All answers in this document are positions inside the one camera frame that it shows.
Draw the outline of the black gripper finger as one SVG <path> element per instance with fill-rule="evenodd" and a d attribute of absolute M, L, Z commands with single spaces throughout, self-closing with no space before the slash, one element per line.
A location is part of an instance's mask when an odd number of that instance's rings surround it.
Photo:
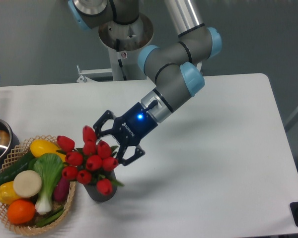
<path fill-rule="evenodd" d="M 123 166 L 128 166 L 129 164 L 133 163 L 134 161 L 141 158 L 145 154 L 146 153 L 144 149 L 140 145 L 137 145 L 134 147 L 132 155 L 130 155 L 128 158 L 124 158 L 124 157 L 121 158 L 121 164 Z"/>
<path fill-rule="evenodd" d="M 94 129 L 95 135 L 97 138 L 101 138 L 106 135 L 111 135 L 113 132 L 113 128 L 102 130 L 102 127 L 105 123 L 109 120 L 114 120 L 116 116 L 113 114 L 112 111 L 106 110 L 104 114 L 94 123 L 92 128 Z"/>

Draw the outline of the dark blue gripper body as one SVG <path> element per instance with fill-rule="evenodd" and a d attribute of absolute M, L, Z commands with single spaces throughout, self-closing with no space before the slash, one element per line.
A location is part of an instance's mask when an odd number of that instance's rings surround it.
<path fill-rule="evenodd" d="M 155 129 L 158 124 L 150 116 L 149 111 L 158 105 L 157 101 L 151 102 L 147 107 L 136 103 L 122 116 L 114 119 L 113 127 L 109 130 L 119 144 L 116 154 L 118 161 L 135 161 L 145 154 L 140 146 L 140 141 Z M 134 146 L 134 154 L 125 159 L 124 155 L 129 147 Z"/>

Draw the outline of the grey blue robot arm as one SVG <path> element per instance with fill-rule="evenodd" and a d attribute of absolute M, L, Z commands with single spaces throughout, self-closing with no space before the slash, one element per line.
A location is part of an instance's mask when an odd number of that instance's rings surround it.
<path fill-rule="evenodd" d="M 137 0 L 71 0 L 68 6 L 82 29 L 98 29 L 107 48 L 115 81 L 150 79 L 155 88 L 126 113 L 106 111 L 94 124 L 97 137 L 112 135 L 119 144 L 116 158 L 124 166 L 144 154 L 140 141 L 201 90 L 205 80 L 197 68 L 222 49 L 216 29 L 206 27 L 192 0 L 167 0 L 165 5 L 178 35 L 168 48 L 151 45 L 153 25 L 139 11 Z"/>

